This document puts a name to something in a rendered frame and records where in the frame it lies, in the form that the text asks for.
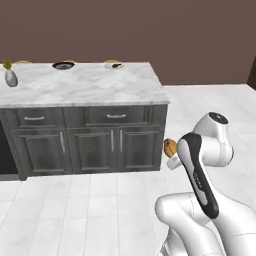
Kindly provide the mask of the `wide grey drawer front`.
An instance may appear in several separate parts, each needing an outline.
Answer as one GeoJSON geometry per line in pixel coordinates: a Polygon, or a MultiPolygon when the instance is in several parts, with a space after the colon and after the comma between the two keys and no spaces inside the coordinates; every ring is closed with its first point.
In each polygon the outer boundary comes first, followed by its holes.
{"type": "Polygon", "coordinates": [[[148,122],[149,108],[147,106],[94,106],[84,109],[85,124],[119,125],[119,124],[143,124],[148,122]],[[109,119],[110,115],[126,114],[126,118],[109,119]]]}

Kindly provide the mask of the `grey cupboard door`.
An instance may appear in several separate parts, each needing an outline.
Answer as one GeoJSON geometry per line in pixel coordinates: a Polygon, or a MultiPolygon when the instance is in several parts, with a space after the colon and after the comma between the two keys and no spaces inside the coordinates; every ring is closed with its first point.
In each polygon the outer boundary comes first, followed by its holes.
{"type": "Polygon", "coordinates": [[[21,166],[27,176],[69,175],[72,167],[66,134],[61,129],[16,130],[12,132],[21,166]],[[63,133],[65,154],[60,132],[63,133]]]}
{"type": "Polygon", "coordinates": [[[113,173],[116,169],[113,128],[67,130],[73,171],[76,174],[113,173]]]}
{"type": "Polygon", "coordinates": [[[117,171],[158,171],[161,165],[163,139],[163,126],[121,127],[117,171]]]}

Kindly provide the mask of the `grey vase with plant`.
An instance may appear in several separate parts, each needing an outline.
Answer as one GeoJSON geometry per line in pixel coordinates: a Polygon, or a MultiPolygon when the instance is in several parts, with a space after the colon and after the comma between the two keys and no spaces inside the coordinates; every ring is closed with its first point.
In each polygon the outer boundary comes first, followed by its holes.
{"type": "Polygon", "coordinates": [[[9,87],[18,85],[18,78],[15,72],[11,69],[12,63],[9,60],[3,60],[2,65],[5,69],[5,81],[9,87]]]}

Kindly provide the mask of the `dark brown cabinet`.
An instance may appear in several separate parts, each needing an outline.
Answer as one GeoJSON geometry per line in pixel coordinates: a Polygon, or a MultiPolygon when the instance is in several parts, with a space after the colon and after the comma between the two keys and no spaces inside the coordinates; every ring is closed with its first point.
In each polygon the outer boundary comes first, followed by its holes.
{"type": "Polygon", "coordinates": [[[256,90],[256,60],[253,63],[247,84],[253,88],[254,90],[256,90]]]}

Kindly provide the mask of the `black dishwasher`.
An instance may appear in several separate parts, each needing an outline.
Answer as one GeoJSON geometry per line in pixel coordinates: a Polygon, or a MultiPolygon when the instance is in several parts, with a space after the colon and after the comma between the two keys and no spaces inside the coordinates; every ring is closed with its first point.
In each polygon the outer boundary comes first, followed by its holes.
{"type": "Polygon", "coordinates": [[[17,173],[16,164],[5,135],[2,122],[0,121],[0,175],[17,173]]]}

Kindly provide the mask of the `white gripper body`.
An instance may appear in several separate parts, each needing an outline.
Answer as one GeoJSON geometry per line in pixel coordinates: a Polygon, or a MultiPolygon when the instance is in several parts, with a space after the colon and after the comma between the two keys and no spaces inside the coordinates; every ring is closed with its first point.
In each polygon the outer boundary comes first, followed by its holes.
{"type": "Polygon", "coordinates": [[[177,167],[181,166],[182,162],[177,155],[173,155],[171,158],[168,159],[166,164],[170,170],[174,170],[177,167]]]}

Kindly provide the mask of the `white plate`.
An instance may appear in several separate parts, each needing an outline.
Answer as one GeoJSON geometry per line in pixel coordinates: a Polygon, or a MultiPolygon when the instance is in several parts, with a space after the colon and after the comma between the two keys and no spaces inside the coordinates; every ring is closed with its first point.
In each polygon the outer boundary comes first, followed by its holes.
{"type": "Polygon", "coordinates": [[[123,67],[123,63],[122,63],[122,62],[121,62],[121,63],[104,63],[104,67],[105,67],[106,69],[117,70],[117,69],[120,69],[120,68],[123,67]],[[113,65],[113,64],[121,64],[121,66],[118,67],[118,68],[112,68],[112,65],[113,65]]]}

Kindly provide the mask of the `narrow grey drawer front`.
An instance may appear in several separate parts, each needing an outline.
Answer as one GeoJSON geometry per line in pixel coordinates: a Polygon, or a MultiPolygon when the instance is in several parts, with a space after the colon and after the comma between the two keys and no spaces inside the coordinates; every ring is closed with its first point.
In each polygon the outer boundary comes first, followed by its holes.
{"type": "Polygon", "coordinates": [[[22,108],[16,111],[19,127],[54,127],[55,113],[48,108],[22,108]],[[25,121],[24,117],[40,117],[45,119],[41,121],[25,121]]]}

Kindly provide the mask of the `dark grey kitchen island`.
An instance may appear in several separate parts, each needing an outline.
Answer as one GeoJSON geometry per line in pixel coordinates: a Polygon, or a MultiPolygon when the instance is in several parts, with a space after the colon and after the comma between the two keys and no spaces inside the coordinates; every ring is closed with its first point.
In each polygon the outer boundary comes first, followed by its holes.
{"type": "Polygon", "coordinates": [[[119,129],[131,126],[163,126],[165,131],[169,100],[152,66],[148,63],[124,63],[117,70],[104,63],[75,63],[71,69],[57,70],[50,63],[15,64],[16,87],[5,81],[0,65],[0,121],[16,164],[17,174],[0,175],[4,179],[29,177],[21,166],[12,132],[16,130],[61,129],[65,132],[73,171],[67,130],[113,128],[115,153],[119,152],[119,129]],[[143,124],[86,125],[84,109],[94,106],[147,106],[148,122],[143,124]],[[22,108],[48,108],[55,113],[54,127],[19,127],[16,111],[22,108]]]}

